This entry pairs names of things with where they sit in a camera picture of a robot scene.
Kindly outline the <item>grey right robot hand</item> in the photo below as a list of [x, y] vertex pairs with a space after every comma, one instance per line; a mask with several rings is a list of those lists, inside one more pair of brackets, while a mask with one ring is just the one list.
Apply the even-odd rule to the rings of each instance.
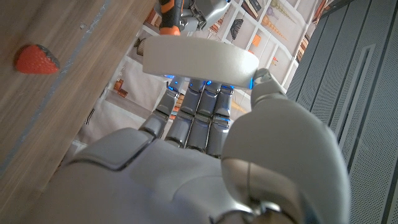
[[78, 153], [24, 223], [348, 223], [350, 190], [332, 130], [265, 68], [252, 110], [219, 158], [132, 128]]

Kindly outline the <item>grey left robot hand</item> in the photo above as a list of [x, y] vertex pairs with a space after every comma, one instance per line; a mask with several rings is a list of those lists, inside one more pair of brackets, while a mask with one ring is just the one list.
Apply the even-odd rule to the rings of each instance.
[[230, 0], [183, 1], [179, 28], [187, 32], [208, 29], [222, 18], [230, 4]]

